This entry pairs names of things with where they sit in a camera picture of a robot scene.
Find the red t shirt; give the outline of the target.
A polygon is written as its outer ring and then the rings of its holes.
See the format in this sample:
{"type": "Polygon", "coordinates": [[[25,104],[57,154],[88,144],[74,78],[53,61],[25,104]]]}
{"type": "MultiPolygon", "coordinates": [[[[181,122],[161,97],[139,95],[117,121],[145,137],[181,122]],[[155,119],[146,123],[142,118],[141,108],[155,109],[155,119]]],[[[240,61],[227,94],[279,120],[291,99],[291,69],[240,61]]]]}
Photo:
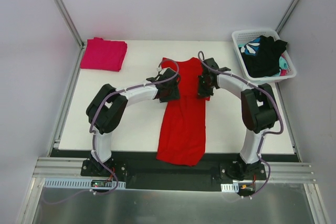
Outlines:
{"type": "Polygon", "coordinates": [[[198,76],[202,74],[197,58],[177,62],[180,98],[167,103],[160,130],[156,159],[195,166],[206,147],[206,99],[198,96],[198,76]]]}

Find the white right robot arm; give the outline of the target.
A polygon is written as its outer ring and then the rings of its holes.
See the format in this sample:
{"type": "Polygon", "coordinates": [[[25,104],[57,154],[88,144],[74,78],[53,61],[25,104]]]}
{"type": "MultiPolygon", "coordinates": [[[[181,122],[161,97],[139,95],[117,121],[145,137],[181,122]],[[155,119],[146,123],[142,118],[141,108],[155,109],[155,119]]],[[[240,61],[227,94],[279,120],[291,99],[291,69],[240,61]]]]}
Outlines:
{"type": "Polygon", "coordinates": [[[214,89],[224,89],[240,99],[242,120],[246,127],[243,147],[236,162],[226,168],[226,176],[235,180],[252,177],[264,168],[261,149],[266,135],[281,134],[283,123],[269,84],[256,85],[220,68],[214,58],[201,59],[202,74],[198,76],[198,95],[211,97],[214,89]]]}

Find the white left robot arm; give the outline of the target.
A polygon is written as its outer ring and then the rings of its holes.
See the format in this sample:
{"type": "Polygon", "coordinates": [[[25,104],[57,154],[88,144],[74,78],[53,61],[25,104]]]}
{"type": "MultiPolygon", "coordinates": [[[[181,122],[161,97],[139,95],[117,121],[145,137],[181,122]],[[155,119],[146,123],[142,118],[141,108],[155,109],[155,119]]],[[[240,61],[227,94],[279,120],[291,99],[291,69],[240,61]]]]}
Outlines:
{"type": "Polygon", "coordinates": [[[158,99],[161,103],[180,98],[180,74],[177,70],[165,68],[155,77],[147,78],[142,84],[116,89],[105,84],[98,91],[86,109],[92,134],[92,150],[87,164],[83,164],[83,176],[108,176],[113,169],[110,144],[112,132],[119,126],[127,107],[158,99]]]}

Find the folded magenta t shirt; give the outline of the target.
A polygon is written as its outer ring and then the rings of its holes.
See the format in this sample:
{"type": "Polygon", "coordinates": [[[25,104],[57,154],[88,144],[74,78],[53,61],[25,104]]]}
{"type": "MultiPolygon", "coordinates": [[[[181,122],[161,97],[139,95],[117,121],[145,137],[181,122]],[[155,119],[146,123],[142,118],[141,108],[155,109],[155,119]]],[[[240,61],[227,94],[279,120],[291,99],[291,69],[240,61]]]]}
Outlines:
{"type": "Polygon", "coordinates": [[[127,49],[128,44],[125,41],[104,40],[98,37],[88,39],[80,68],[119,72],[127,49]]]}

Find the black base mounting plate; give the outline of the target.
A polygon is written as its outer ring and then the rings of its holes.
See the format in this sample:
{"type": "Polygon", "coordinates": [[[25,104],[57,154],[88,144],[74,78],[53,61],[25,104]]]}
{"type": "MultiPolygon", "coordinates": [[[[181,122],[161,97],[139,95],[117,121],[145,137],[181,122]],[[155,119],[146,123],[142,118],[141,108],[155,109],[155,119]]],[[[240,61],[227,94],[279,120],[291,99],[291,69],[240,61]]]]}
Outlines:
{"type": "MultiPolygon", "coordinates": [[[[51,157],[84,158],[81,163],[82,177],[109,177],[110,173],[90,157],[90,151],[52,150],[51,157]]],[[[112,152],[107,165],[127,189],[219,191],[221,184],[231,184],[227,169],[233,168],[238,154],[208,153],[196,166],[173,165],[156,159],[155,152],[112,152]]],[[[266,154],[267,162],[299,162],[296,154],[266,154]]],[[[266,165],[261,164],[244,179],[258,181],[266,179],[266,165]]]]}

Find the aluminium rail right side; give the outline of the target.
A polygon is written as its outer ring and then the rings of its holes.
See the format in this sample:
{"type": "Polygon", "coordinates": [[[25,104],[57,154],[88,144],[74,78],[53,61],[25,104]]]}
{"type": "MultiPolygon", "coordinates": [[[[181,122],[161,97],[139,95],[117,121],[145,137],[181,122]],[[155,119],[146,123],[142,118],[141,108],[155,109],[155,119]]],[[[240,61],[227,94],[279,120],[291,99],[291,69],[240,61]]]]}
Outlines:
{"type": "Polygon", "coordinates": [[[271,183],[315,184],[317,177],[310,163],[270,162],[271,183]]]}

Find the aluminium rail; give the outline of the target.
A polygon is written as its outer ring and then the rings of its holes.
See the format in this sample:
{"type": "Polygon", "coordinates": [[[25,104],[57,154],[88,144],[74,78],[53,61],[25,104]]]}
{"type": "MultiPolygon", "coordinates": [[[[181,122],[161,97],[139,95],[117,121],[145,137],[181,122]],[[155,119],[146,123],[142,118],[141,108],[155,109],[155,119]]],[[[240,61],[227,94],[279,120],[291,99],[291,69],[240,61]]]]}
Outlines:
{"type": "Polygon", "coordinates": [[[33,175],[36,177],[78,177],[84,161],[84,158],[40,157],[37,160],[33,175]]]}
{"type": "Polygon", "coordinates": [[[270,162],[271,183],[315,184],[317,177],[310,163],[270,162]]]}

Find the aluminium rail left side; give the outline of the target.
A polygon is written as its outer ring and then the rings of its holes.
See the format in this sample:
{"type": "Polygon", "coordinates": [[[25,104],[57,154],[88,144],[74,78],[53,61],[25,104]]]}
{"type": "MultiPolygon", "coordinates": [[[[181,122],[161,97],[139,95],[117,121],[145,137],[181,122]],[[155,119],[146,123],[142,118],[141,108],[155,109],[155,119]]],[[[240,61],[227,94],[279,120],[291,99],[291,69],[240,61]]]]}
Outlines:
{"type": "Polygon", "coordinates": [[[33,175],[36,177],[78,177],[84,161],[84,158],[40,157],[37,160],[33,175]]]}

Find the left aluminium frame post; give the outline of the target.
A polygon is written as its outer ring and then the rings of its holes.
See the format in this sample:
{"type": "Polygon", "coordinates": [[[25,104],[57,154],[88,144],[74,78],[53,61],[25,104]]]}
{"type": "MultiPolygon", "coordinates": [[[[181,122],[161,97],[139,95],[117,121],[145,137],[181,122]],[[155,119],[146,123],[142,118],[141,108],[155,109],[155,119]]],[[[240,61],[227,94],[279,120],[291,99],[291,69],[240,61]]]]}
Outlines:
{"type": "Polygon", "coordinates": [[[79,46],[80,49],[82,49],[85,45],[85,43],[83,42],[78,29],[75,26],[75,23],[73,22],[70,13],[68,12],[65,3],[63,2],[63,0],[54,0],[54,3],[57,6],[57,9],[59,10],[63,20],[65,21],[72,37],[74,38],[76,44],[79,46]]]}

